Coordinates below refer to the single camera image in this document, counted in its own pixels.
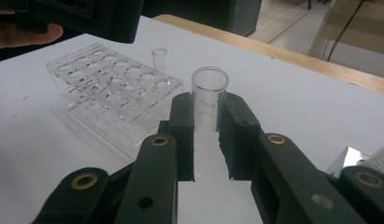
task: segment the transparent cylinder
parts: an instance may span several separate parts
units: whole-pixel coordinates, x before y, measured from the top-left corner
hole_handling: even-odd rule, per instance
[[[210,149],[219,146],[221,111],[229,84],[227,74],[217,67],[202,67],[192,74],[194,115],[194,176],[205,175]]]
[[[384,174],[384,147],[373,154],[369,159],[364,161],[361,165],[373,168]]]
[[[153,70],[156,85],[165,85],[167,78],[166,49],[154,49],[151,52],[153,59]]]

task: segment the hand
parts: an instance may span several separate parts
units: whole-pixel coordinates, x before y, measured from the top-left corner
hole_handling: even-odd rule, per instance
[[[0,14],[13,14],[13,11],[0,8]],[[47,44],[58,39],[64,30],[57,24],[50,23],[45,34],[19,29],[11,22],[0,22],[0,49],[26,45]]]

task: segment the white surface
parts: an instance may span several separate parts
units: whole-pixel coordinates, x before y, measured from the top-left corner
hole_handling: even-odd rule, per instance
[[[191,90],[192,72],[218,66],[228,91],[246,100],[266,133],[290,137],[321,170],[347,146],[384,146],[384,95],[254,52],[142,18],[133,45],[83,35],[0,63],[0,223],[29,223],[69,173],[86,166],[110,174],[130,160],[67,116],[46,63],[96,42],[150,65],[167,49],[170,75]],[[178,223],[259,223],[248,182],[230,182],[218,150],[212,174],[179,186]]]

